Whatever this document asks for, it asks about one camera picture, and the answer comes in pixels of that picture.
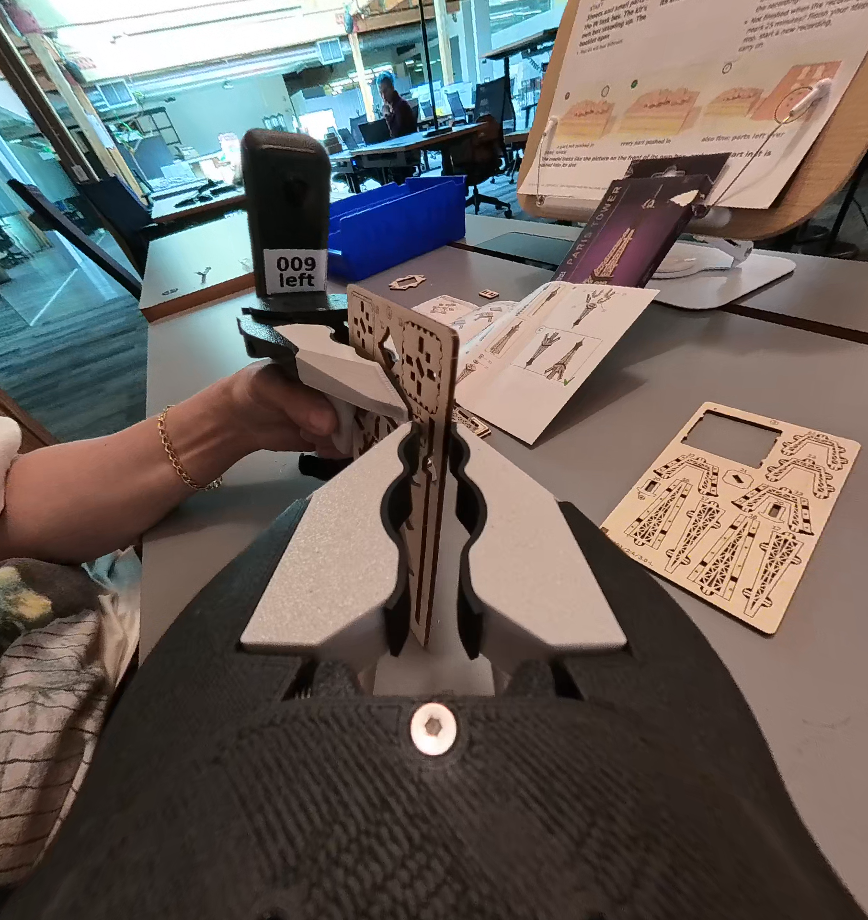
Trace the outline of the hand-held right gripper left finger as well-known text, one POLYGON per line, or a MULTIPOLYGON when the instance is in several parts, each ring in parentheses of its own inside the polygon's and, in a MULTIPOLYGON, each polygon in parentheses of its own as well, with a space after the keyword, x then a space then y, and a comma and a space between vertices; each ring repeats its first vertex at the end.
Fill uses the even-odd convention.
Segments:
POLYGON ((417 425, 407 422, 313 492, 241 636, 245 650, 317 661, 401 652, 411 620, 401 529, 417 425))

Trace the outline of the wooden tower puzzle sheet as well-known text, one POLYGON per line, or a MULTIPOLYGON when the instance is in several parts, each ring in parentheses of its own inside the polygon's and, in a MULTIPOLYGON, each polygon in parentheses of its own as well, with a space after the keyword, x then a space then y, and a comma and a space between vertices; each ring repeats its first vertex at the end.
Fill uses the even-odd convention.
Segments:
POLYGON ((860 450, 847 438, 706 402, 601 530, 658 576, 773 635, 860 450), (707 414, 773 432, 762 463, 687 444, 707 414))

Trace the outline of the wooden board book stand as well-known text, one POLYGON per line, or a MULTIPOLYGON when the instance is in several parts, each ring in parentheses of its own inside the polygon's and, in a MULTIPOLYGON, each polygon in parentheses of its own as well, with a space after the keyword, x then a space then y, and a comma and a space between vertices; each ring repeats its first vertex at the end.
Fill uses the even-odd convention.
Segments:
MULTIPOLYGON (((795 270, 791 259, 756 255, 752 243, 784 234, 818 212, 851 178, 867 151, 868 55, 772 205, 764 209, 718 205, 714 184, 706 200, 707 213, 686 229, 702 242, 676 244, 661 266, 662 278, 649 284, 658 288, 658 302, 686 309, 714 308, 790 275, 795 270)), ((533 215, 587 221, 606 190, 589 201, 548 201, 543 196, 521 196, 519 189, 518 197, 533 215)))

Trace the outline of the blue plastic bin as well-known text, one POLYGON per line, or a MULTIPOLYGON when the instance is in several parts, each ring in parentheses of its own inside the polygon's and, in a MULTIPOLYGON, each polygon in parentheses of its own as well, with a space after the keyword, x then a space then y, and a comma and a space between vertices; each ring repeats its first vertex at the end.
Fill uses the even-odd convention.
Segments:
POLYGON ((327 272, 359 282, 465 235, 465 177, 406 178, 329 206, 327 272))

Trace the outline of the person's left forearm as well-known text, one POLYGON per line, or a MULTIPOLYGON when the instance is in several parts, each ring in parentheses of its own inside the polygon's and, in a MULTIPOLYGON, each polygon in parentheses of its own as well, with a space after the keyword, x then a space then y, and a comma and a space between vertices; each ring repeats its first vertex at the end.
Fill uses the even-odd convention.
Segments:
POLYGON ((132 545, 204 489, 149 419, 102 438, 18 454, 0 515, 0 561, 81 563, 132 545))

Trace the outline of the wooden arch puzzle sheet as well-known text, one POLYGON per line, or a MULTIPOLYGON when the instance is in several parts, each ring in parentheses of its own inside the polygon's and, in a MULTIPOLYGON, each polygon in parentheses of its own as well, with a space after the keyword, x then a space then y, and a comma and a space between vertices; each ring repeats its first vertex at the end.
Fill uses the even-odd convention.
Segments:
POLYGON ((349 284, 348 339, 377 362, 403 397, 416 433, 417 463, 408 480, 408 514, 399 527, 407 554, 412 633, 428 645, 454 408, 459 339, 450 327, 349 284))

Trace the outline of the white instruction booklet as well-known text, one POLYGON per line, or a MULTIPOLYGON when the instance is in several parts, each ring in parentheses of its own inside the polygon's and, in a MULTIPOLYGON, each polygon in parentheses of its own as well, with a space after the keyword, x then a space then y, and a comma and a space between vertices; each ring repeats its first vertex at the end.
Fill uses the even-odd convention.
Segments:
POLYGON ((518 302, 442 294, 415 311, 459 336, 456 402, 532 444, 657 294, 547 282, 518 302))

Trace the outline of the person's left hand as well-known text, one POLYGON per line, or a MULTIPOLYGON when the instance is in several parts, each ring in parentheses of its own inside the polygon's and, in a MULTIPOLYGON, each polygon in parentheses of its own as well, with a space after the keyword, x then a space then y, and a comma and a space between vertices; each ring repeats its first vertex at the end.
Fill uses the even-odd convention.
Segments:
POLYGON ((309 453, 329 460, 351 458, 334 438, 336 409, 328 397, 287 379, 273 362, 252 363, 221 382, 233 451, 309 453))

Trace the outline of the dark purple puzzle box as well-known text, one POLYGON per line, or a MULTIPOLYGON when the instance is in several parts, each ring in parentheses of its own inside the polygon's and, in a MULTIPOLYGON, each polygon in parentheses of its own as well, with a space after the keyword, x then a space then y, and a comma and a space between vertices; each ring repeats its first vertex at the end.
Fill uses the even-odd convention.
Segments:
POLYGON ((553 280, 643 288, 704 201, 730 154, 636 159, 612 181, 553 280))

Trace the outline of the printed instruction paper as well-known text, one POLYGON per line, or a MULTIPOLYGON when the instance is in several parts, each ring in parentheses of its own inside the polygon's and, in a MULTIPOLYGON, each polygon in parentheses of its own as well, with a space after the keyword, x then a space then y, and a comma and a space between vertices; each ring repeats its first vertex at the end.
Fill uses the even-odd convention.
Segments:
POLYGON ((727 154, 729 208, 773 204, 868 55, 868 1, 569 2, 521 196, 599 198, 640 158, 727 154))

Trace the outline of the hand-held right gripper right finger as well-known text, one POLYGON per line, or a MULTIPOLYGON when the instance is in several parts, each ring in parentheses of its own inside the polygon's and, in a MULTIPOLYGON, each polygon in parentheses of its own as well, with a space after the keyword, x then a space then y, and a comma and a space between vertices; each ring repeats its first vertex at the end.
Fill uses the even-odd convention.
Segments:
POLYGON ((467 430, 455 432, 458 629, 471 659, 552 661, 626 638, 555 496, 467 430))

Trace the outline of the white striped cloth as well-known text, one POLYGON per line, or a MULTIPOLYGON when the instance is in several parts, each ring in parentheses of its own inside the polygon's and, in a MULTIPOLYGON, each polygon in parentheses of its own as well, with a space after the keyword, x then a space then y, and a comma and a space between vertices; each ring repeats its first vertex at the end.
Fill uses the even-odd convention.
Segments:
POLYGON ((137 647, 137 612, 0 616, 0 887, 60 831, 137 647))

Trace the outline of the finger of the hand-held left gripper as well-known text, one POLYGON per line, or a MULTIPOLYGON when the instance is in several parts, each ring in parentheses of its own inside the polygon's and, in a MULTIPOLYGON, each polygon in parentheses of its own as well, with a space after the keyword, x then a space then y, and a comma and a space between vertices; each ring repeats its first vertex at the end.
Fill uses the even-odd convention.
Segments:
POLYGON ((295 372, 303 385, 397 422, 409 420, 405 398, 382 366, 337 341, 332 328, 290 324, 274 331, 292 351, 295 372))

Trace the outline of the grey desk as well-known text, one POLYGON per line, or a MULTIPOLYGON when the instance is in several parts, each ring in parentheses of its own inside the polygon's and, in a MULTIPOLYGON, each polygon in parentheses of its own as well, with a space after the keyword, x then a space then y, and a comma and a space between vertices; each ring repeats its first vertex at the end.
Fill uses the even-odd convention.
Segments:
MULTIPOLYGON (((547 272, 444 247, 396 270, 427 282, 392 292, 415 305, 481 289, 517 300, 547 272)), ((236 331, 253 282, 205 289, 200 305, 148 332, 147 407, 155 415, 243 368, 236 331)), ((773 638, 675 586, 677 599, 747 696, 826 856, 868 914, 868 346, 721 311, 651 305, 527 447, 496 431, 498 451, 602 523, 626 489, 705 402, 861 444, 853 471, 773 638)), ((188 500, 143 541, 141 662, 210 578, 291 501, 315 488, 290 454, 244 459, 215 492, 188 500)))
POLYGON ((267 321, 272 312, 346 308, 346 294, 334 289, 329 290, 327 303, 302 294, 295 296, 289 307, 279 298, 260 300, 256 281, 264 280, 264 268, 253 265, 253 254, 259 248, 252 246, 244 213, 153 241, 141 287, 141 315, 152 323, 232 295, 241 295, 243 313, 257 316, 259 321, 267 321), (207 285, 202 286, 196 270, 207 266, 211 271, 207 285))
MULTIPOLYGON (((521 265, 555 270, 579 226, 468 213, 465 236, 452 243, 521 265)), ((868 346, 868 262, 788 255, 795 270, 718 309, 868 346)))

